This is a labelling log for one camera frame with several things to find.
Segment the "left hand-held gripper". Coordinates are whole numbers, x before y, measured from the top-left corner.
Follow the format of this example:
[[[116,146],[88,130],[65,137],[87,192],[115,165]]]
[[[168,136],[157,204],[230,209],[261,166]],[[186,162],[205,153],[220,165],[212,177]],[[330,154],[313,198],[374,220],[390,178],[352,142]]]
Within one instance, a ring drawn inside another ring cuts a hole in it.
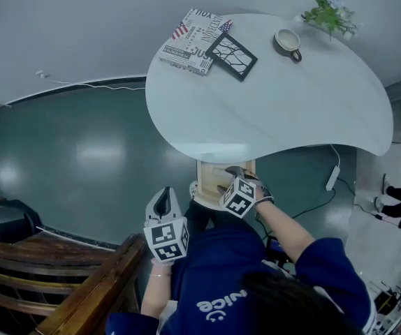
[[[168,213],[171,221],[162,221],[157,205],[162,194],[159,190],[145,208],[145,227],[143,229],[147,245],[158,262],[170,263],[184,258],[189,245],[187,218],[181,216],[181,210],[175,190],[167,187]]]

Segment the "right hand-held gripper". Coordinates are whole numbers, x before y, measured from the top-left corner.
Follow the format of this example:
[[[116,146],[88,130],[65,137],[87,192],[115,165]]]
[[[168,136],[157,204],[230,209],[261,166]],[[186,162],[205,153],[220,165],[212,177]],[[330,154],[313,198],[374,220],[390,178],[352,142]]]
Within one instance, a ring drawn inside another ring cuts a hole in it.
[[[255,204],[273,202],[273,196],[265,184],[247,169],[232,165],[225,171],[235,178],[227,187],[217,186],[221,196],[219,205],[223,211],[243,218]]]

